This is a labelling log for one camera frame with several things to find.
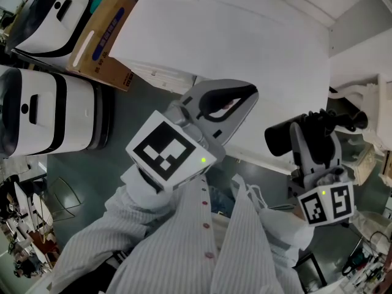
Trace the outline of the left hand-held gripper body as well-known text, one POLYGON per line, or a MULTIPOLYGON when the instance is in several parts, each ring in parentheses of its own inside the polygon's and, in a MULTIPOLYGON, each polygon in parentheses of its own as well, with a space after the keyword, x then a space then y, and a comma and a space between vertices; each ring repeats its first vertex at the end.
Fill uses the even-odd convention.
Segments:
MULTIPOLYGON (((187 109, 194 124, 207 139, 208 149, 191 139, 179 126, 168 120, 164 113, 154 111, 126 147, 142 175, 158 190, 171 192, 221 162, 226 156, 224 146, 244 121, 239 123, 235 116, 224 122, 210 122, 204 117, 198 119, 199 101, 208 91, 249 84, 251 83, 232 79, 205 80, 170 103, 183 105, 187 109)), ((230 102, 211 116, 224 115, 237 101, 238 99, 230 102)))

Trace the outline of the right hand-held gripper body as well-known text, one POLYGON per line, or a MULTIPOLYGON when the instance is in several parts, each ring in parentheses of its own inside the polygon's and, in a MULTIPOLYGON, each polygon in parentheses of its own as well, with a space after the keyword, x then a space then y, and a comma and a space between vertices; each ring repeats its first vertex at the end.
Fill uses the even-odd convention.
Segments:
POLYGON ((341 144, 334 132, 330 134, 334 142, 334 156, 330 167, 318 164, 315 143, 308 143, 298 123, 290 125, 290 139, 293 158, 297 169, 288 177, 288 193, 298 200, 304 218, 310 226, 322 226, 342 222, 354 214, 353 182, 317 186, 316 181, 335 167, 343 167, 341 144), (304 173, 301 168, 301 142, 305 141, 311 152, 315 169, 304 173))

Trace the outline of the person's right hand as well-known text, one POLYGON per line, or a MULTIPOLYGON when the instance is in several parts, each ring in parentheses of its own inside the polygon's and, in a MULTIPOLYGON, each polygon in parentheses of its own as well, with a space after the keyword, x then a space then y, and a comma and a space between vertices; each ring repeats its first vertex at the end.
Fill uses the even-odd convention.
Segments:
POLYGON ((317 186, 326 186, 336 183, 346 183, 350 181, 347 170, 344 167, 335 167, 327 174, 316 181, 317 186))

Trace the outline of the person's left hand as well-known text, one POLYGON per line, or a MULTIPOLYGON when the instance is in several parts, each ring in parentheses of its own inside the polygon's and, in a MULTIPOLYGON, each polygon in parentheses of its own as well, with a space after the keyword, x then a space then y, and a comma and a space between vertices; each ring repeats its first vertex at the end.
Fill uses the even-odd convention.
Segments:
POLYGON ((173 124, 179 126, 185 134, 196 141, 200 146, 205 149, 209 148, 209 143, 203 135, 203 132, 194 124, 189 112, 183 105, 175 103, 170 104, 164 112, 164 116, 173 124))

